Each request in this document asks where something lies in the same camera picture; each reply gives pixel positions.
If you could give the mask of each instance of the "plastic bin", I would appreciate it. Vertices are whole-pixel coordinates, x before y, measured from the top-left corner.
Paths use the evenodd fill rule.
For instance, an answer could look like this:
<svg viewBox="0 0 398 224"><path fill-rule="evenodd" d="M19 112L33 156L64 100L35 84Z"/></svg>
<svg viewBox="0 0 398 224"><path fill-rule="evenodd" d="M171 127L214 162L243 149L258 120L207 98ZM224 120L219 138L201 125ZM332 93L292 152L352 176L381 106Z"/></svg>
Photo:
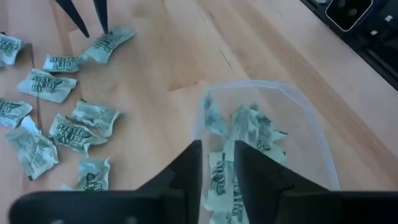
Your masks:
<svg viewBox="0 0 398 224"><path fill-rule="evenodd" d="M277 143L286 152L284 165L321 186L339 189L333 159L317 112L296 87L278 82L245 80L220 84L210 88L208 94L218 104L227 123L239 106L257 103L260 112L270 118L279 130L289 134ZM219 138L205 130L204 117L201 102L195 118L194 138L201 139L203 144L203 190L210 181L210 146ZM200 223L208 223L211 214L206 213L202 208Z"/></svg>

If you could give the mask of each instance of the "wooden countertop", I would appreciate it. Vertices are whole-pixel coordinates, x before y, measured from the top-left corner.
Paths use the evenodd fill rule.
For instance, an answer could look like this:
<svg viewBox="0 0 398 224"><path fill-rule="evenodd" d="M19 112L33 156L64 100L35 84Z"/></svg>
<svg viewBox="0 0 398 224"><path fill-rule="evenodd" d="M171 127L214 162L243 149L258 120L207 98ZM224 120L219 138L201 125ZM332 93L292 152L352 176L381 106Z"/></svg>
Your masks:
<svg viewBox="0 0 398 224"><path fill-rule="evenodd" d="M111 155L112 189L135 189L192 140L198 100L208 85L236 79L293 83L319 111L342 189L398 188L398 92L299 0L114 0L109 26L137 36L108 65L89 63L64 104L17 92L45 54L78 55L101 33L91 1L74 1L88 26L86 39L51 0L0 0L0 30L31 43L13 67L0 70L0 97L34 105L48 133L55 112L77 99L124 112L114 135L91 155ZM0 214L18 196L73 184L79 155L59 148L60 163L29 182L0 128Z"/></svg>

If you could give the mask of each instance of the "black plastic part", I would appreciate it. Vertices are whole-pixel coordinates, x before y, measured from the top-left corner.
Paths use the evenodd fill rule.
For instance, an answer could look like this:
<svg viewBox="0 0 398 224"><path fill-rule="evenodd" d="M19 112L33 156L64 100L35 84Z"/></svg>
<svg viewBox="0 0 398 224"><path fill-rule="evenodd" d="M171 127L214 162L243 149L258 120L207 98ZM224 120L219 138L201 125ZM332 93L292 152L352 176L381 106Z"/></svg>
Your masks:
<svg viewBox="0 0 398 224"><path fill-rule="evenodd" d="M372 0L334 0L326 14L343 31L348 31L367 13L372 4Z"/></svg>
<svg viewBox="0 0 398 224"><path fill-rule="evenodd" d="M81 19L79 12L76 10L75 5L72 0L55 0L61 8L69 15L72 21L79 27L80 31L85 35L85 37L90 37L88 30L86 28L83 19Z"/></svg>
<svg viewBox="0 0 398 224"><path fill-rule="evenodd" d="M106 0L93 0L99 22L105 34L108 34L108 7Z"/></svg>
<svg viewBox="0 0 398 224"><path fill-rule="evenodd" d="M193 141L168 167L135 191L38 192L11 207L9 221L63 224L197 224L201 193L201 141Z"/></svg>
<svg viewBox="0 0 398 224"><path fill-rule="evenodd" d="M280 224L398 223L397 192L285 193Z"/></svg>
<svg viewBox="0 0 398 224"><path fill-rule="evenodd" d="M286 191L327 192L243 141L235 142L234 160L250 223L275 223L279 200Z"/></svg>
<svg viewBox="0 0 398 224"><path fill-rule="evenodd" d="M251 224L398 223L398 192L332 192L242 141L234 160Z"/></svg>

